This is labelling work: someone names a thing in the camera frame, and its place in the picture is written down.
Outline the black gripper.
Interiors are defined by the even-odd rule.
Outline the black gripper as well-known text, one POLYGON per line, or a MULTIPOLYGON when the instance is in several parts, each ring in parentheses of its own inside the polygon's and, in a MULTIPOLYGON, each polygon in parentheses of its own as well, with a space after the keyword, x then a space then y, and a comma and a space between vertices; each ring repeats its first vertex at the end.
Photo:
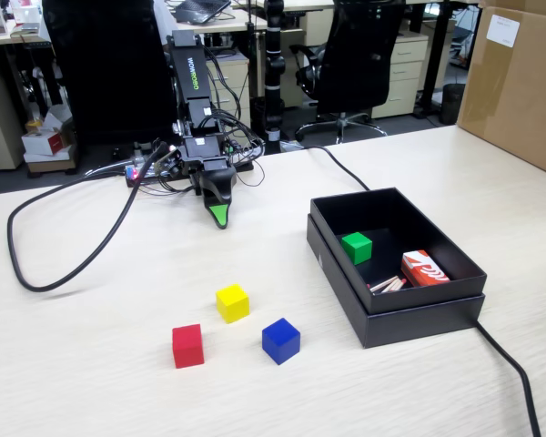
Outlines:
POLYGON ((184 174, 190 176, 194 173, 200 173, 199 185, 208 213, 219 229, 226 229, 236 170, 230 167, 218 137, 185 140, 184 174))

